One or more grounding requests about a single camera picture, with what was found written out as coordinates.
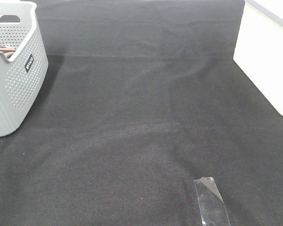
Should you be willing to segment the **brown towel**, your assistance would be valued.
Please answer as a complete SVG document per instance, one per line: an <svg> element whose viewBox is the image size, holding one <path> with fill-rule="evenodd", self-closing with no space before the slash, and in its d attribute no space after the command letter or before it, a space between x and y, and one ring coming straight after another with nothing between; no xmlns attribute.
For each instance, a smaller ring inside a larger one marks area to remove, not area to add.
<svg viewBox="0 0 283 226"><path fill-rule="evenodd" d="M12 47L0 47L0 52L2 52L6 58L10 58L15 51L16 49Z"/></svg>

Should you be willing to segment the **black table cloth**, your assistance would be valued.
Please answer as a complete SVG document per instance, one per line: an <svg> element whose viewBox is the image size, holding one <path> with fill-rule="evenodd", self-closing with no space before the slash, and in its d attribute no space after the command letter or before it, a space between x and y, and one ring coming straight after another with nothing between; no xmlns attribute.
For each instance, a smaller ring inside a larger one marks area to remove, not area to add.
<svg viewBox="0 0 283 226"><path fill-rule="evenodd" d="M283 226L283 117L233 61L242 0L38 0L46 78L0 138L0 226Z"/></svg>

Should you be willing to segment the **clear tape strip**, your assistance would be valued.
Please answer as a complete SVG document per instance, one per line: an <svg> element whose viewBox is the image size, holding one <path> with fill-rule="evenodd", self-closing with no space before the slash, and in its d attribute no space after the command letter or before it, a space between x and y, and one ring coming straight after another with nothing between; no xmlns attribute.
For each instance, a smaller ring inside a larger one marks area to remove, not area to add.
<svg viewBox="0 0 283 226"><path fill-rule="evenodd" d="M230 226L222 196L213 177L194 180L203 226Z"/></svg>

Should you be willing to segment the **grey perforated laundry basket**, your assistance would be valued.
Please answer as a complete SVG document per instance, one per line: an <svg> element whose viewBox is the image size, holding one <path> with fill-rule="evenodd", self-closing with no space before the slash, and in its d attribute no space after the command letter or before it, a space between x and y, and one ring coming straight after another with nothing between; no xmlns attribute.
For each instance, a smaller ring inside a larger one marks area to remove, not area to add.
<svg viewBox="0 0 283 226"><path fill-rule="evenodd" d="M48 59L31 1L0 0L0 137L16 131L32 107L45 79Z"/></svg>

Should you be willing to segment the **white plastic storage bin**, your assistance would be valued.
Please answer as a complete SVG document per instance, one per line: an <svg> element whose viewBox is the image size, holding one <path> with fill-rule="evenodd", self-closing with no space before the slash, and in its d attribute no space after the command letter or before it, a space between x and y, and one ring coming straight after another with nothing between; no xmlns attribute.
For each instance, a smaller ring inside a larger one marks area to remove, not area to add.
<svg viewBox="0 0 283 226"><path fill-rule="evenodd" d="M283 0L247 0L234 62L283 116Z"/></svg>

